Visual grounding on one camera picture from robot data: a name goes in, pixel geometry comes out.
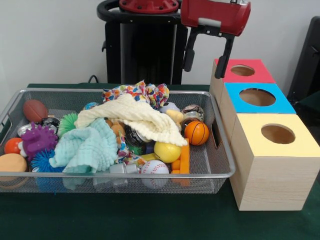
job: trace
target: wire mesh basket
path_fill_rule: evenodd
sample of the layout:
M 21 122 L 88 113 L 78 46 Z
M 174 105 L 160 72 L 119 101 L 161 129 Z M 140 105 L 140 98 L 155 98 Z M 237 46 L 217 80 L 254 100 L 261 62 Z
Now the wire mesh basket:
M 25 101 L 41 101 L 49 115 L 60 119 L 101 98 L 99 89 L 27 88 L 17 92 L 0 116 L 0 155 L 7 140 L 17 137 L 17 130 L 29 123 L 23 114 Z M 171 91 L 169 100 L 180 109 L 201 106 L 210 127 L 205 144 L 190 146 L 190 174 L 0 172 L 0 192 L 216 194 L 234 174 L 235 163 L 215 99 L 205 91 Z M 150 189 L 143 183 L 147 181 L 164 187 Z

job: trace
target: shape sorter box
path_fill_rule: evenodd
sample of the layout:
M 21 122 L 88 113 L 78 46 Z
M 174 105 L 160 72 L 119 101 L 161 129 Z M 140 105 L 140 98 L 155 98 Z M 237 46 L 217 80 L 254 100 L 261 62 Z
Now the shape sorter box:
M 240 211 L 298 211 L 320 169 L 320 147 L 296 114 L 237 114 L 230 178 Z
M 276 83 L 268 69 L 260 59 L 230 59 L 224 78 L 215 78 L 218 59 L 213 62 L 210 93 L 220 107 L 224 83 Z
M 274 83 L 225 83 L 220 113 L 230 143 L 237 113 L 295 114 L 296 112 Z

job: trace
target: white towel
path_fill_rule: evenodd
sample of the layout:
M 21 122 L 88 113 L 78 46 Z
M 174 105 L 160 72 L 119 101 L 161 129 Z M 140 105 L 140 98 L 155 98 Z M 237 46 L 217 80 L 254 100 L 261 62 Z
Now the white towel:
M 90 110 L 82 110 L 74 125 L 84 128 L 97 118 L 123 122 L 146 139 L 180 147 L 187 145 L 175 122 L 168 115 L 154 110 L 146 102 L 135 101 L 128 93 Z

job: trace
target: black cable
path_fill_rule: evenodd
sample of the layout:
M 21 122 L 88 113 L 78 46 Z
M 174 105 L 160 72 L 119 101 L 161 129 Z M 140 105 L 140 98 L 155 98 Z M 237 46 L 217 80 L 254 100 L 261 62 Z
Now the black cable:
M 95 79 L 95 81 L 96 81 L 97 84 L 99 83 L 99 80 L 98 80 L 98 78 L 97 78 L 96 75 L 92 75 L 91 77 L 89 77 L 88 83 L 91 83 L 91 80 L 92 80 L 92 79 Z

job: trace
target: circular hole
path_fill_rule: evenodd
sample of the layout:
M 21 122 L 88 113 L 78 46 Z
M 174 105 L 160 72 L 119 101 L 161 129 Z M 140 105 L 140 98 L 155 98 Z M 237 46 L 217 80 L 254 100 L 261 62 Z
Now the circular hole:
M 249 77 L 255 74 L 255 70 L 246 65 L 235 65 L 231 68 L 231 72 L 243 77 Z
M 294 132 L 283 125 L 269 124 L 261 128 L 262 135 L 276 144 L 290 144 L 296 139 Z
M 266 107 L 276 102 L 275 96 L 270 92 L 259 88 L 248 88 L 240 92 L 240 98 L 247 104 Z

